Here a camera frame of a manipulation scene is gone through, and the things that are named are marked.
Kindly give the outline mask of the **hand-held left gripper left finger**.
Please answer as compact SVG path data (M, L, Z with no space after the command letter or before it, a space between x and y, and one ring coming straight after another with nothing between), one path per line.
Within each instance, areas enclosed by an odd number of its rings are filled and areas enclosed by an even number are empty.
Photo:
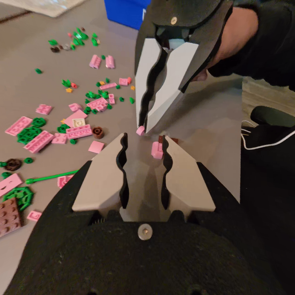
M126 209L128 183L123 167L127 148L128 135L124 132L92 159L73 203L74 212Z

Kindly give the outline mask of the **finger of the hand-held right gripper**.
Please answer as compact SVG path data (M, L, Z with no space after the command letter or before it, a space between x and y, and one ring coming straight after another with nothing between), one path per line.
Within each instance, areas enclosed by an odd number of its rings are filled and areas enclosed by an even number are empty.
M146 38L135 74L136 123L146 126L149 103L155 92L156 79L163 70L167 53L155 38Z
M146 133L152 131L181 93L179 87L198 46L198 44L185 42L170 53L166 63L164 83L156 93L153 107L147 115Z

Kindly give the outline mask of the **pink curved corner brick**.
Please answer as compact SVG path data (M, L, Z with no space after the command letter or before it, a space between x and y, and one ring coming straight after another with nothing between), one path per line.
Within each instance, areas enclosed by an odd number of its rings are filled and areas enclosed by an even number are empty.
M151 155L154 159L161 160L163 157L163 144L159 142L152 143Z

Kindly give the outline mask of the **pink notched round-corner brick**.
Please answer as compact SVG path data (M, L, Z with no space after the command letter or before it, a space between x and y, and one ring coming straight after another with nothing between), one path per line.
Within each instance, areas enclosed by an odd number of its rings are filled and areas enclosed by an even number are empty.
M73 175L64 175L57 178L57 186L59 189L63 188L67 182L73 177Z

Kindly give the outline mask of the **pink curved slope tile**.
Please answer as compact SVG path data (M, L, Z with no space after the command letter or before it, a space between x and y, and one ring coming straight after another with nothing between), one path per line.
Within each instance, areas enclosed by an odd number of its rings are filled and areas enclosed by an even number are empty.
M88 149L89 152L92 153L96 153L99 154L103 148L104 148L105 144L99 141L93 141Z

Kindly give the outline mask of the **green flexible rod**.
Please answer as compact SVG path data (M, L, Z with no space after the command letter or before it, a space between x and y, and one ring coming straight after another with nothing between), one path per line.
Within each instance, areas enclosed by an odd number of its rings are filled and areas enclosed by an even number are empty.
M29 179L26 179L25 180L25 184L30 185L30 184L33 184L33 183L36 183L36 182L40 182L40 181L44 181L44 180L55 179L55 178L59 178L59 177L63 177L63 176L68 176L68 175L74 175L78 171L79 170L70 171L70 172L64 172L64 173L50 175L50 176L45 176L45 177L41 177L41 178L29 178Z

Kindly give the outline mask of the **blue plastic bin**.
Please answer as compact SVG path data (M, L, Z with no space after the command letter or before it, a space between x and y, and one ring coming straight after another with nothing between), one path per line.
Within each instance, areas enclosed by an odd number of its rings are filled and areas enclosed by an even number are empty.
M110 21L139 30L150 0L105 0L107 18Z

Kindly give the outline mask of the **long pink hollow brick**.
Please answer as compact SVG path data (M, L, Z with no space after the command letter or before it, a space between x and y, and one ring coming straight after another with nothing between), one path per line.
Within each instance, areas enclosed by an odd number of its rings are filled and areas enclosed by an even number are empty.
M92 129L89 124L66 129L68 139L78 139L86 136L93 135Z

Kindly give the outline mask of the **pink four-stud brick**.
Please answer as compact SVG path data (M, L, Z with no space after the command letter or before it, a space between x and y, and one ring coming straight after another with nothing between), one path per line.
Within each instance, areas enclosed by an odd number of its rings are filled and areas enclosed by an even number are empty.
M66 144L67 139L68 139L67 134L55 133L51 143L52 144Z

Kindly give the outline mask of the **green web wheel piece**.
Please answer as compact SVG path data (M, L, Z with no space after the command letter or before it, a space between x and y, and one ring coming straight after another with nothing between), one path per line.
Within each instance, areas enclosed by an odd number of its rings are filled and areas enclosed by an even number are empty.
M9 193L3 196L2 201L6 201L11 198L15 198L17 206L20 212L24 211L27 207L31 205L34 193L28 186L18 187L11 190Z
M17 142L26 145L32 141L36 136L42 132L41 128L31 126L24 128L20 133L17 134Z

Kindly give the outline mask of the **dark brown flower piece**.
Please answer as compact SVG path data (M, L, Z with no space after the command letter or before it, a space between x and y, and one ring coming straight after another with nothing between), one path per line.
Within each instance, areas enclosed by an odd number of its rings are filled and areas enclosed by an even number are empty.
M22 166L22 161L16 158L11 158L6 161L6 165L4 166L5 170L9 172L14 172L21 168Z

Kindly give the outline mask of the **pink square studded plate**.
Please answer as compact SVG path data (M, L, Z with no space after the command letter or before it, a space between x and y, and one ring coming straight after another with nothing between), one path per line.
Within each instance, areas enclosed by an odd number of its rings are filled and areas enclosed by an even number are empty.
M51 111L53 110L53 107L46 104L39 104L39 106L36 108L35 112L41 115L49 115Z

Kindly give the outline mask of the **large brown studded plate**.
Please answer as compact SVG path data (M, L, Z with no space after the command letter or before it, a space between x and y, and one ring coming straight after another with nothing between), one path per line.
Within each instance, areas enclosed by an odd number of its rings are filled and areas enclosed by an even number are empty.
M0 204L0 237L4 237L23 227L17 199L8 199Z

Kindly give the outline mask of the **pink wide studded plate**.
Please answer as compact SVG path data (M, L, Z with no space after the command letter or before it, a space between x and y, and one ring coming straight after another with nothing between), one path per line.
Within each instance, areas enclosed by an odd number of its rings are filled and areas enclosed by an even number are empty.
M15 123L13 123L8 129L5 130L5 133L12 136L17 136L21 131L31 125L33 119L26 116L20 117Z

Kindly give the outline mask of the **laminated instruction sheet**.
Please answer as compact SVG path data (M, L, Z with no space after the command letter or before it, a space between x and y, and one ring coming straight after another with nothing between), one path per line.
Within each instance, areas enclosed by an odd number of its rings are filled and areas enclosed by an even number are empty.
M86 0L24 0L20 4L26 10L55 18L84 2Z

